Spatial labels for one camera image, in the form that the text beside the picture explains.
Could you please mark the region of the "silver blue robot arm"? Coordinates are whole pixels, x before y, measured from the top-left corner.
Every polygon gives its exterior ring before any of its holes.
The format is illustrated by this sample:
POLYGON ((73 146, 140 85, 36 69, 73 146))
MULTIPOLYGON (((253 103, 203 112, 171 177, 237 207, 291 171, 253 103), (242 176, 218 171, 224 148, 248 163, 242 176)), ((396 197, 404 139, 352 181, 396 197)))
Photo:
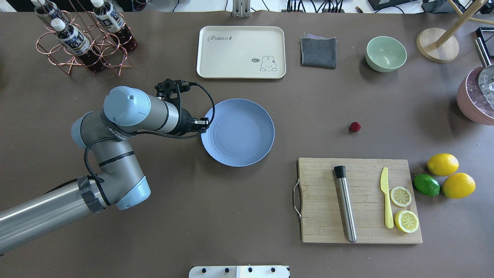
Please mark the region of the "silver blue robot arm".
POLYGON ((128 86, 113 88, 102 109, 72 125, 84 149, 87 175, 1 213, 1 254, 90 214, 115 205, 120 210, 145 201, 150 188, 129 139, 138 134, 188 139, 206 132, 213 116, 194 118, 181 95, 198 83, 167 79, 156 96, 128 86))

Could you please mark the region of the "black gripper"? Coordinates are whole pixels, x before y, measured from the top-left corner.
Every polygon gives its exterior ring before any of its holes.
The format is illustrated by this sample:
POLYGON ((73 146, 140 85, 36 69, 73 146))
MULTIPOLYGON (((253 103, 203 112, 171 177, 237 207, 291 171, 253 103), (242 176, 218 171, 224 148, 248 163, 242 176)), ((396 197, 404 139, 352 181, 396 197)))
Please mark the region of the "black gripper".
POLYGON ((178 136, 182 136, 189 132, 198 132, 199 134, 205 133, 209 129, 210 119, 200 118, 196 119, 191 116, 187 109, 181 109, 180 120, 178 122, 178 136))

